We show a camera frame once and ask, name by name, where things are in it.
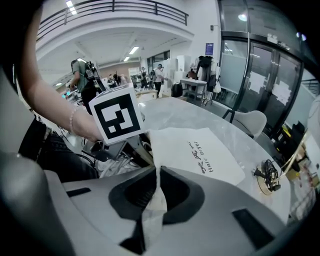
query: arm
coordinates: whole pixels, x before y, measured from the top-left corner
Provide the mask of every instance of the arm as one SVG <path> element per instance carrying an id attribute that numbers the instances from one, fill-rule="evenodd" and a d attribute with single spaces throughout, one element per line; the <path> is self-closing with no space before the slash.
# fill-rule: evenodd
<path id="1" fill-rule="evenodd" d="M 72 81 L 71 81 L 71 83 L 70 83 L 70 89 L 71 89 L 71 91 L 74 90 L 74 87 L 75 87 L 75 85 L 79 82 L 79 80 L 80 80 L 80 72 L 79 72 L 79 71 L 76 71 L 76 72 L 74 73 L 74 77 L 73 77 L 73 79 L 72 79 Z"/>
<path id="2" fill-rule="evenodd" d="M 40 115 L 70 130 L 70 116 L 74 109 L 41 77 L 36 59 L 36 38 L 41 21 L 42 8 L 35 12 L 26 31 L 17 74 L 22 96 Z M 93 116 L 78 110 L 73 117 L 73 130 L 91 141 L 102 140 Z"/>

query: hand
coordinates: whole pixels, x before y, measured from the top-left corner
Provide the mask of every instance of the hand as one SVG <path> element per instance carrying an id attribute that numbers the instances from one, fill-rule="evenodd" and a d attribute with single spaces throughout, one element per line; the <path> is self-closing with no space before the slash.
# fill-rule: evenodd
<path id="1" fill-rule="evenodd" d="M 75 112 L 72 120 L 73 131 L 91 142 L 104 141 L 95 119 L 87 111 L 79 109 Z"/>

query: black cable bundle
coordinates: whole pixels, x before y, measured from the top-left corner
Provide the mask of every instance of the black cable bundle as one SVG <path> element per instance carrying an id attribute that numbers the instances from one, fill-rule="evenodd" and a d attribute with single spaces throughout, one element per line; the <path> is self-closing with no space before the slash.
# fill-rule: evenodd
<path id="1" fill-rule="evenodd" d="M 270 159 L 262 162 L 261 171 L 257 168 L 253 175 L 264 178 L 265 185 L 270 191 L 277 191 L 281 188 L 279 181 L 276 183 L 273 182 L 279 175 L 277 169 L 273 165 L 273 161 Z"/>

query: paper sign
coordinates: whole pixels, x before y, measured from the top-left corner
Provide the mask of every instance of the paper sign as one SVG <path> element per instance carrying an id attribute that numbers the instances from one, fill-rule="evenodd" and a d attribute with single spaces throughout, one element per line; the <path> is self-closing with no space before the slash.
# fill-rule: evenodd
<path id="1" fill-rule="evenodd" d="M 280 81 L 279 84 L 275 84 L 273 86 L 272 94 L 277 97 L 277 101 L 280 101 L 286 106 L 291 95 L 291 90 L 289 89 L 289 85 L 283 81 Z"/>
<path id="2" fill-rule="evenodd" d="M 266 79 L 265 76 L 258 74 L 258 73 L 255 73 L 255 72 L 251 72 L 250 79 L 249 79 L 249 82 L 250 82 L 249 90 L 252 90 L 252 91 L 259 94 L 261 87 L 262 88 L 266 87 L 264 85 L 265 79 Z"/>

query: white panel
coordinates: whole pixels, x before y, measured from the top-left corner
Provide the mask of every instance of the white panel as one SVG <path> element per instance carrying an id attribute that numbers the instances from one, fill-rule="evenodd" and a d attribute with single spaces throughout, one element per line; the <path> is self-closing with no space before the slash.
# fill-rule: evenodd
<path id="1" fill-rule="evenodd" d="M 220 85 L 234 92 L 239 92 L 245 68 L 246 58 L 222 53 Z"/>
<path id="2" fill-rule="evenodd" d="M 286 123 L 292 127 L 293 124 L 297 124 L 298 121 L 300 121 L 300 123 L 306 128 L 309 111 L 314 100 L 315 97 L 311 94 L 311 92 L 309 92 L 307 88 L 301 84 L 295 102 L 288 117 L 286 118 Z"/>

